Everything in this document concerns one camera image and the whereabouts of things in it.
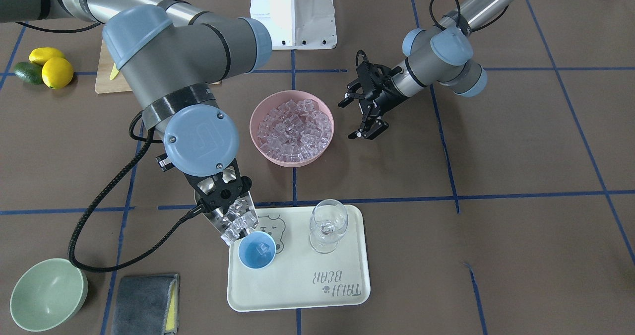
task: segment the clear glass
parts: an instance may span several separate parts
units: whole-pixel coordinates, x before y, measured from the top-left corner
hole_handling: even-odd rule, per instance
[[[311,247],[322,254],[335,251],[348,226],[349,215],[340,201],[328,199],[318,203],[309,221]]]

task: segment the bowl of ice cubes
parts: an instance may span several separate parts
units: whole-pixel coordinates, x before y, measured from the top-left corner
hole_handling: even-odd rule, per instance
[[[256,148],[283,167],[303,167],[333,139],[333,114],[316,96],[281,91],[265,98],[252,113],[250,133]]]

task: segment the white bracket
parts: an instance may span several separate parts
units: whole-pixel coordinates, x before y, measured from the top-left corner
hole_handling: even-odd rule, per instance
[[[327,50],[337,45],[333,0],[252,0],[250,14],[274,50]]]

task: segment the white tray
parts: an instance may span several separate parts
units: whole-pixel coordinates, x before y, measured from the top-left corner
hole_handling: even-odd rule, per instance
[[[229,247],[227,303],[237,312],[359,305],[370,296],[364,221],[347,204],[349,227],[335,251],[319,254],[309,244],[313,207],[261,208],[258,231],[271,232],[276,257],[262,269],[245,267],[238,244]]]

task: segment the wooden cutting board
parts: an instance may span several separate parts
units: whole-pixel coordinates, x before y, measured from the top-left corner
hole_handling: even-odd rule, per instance
[[[132,91],[123,73],[119,73],[112,81],[110,80],[113,65],[113,57],[108,52],[106,43],[102,40],[102,50],[99,52],[99,65],[97,66],[97,79],[95,80],[95,92],[97,94]]]

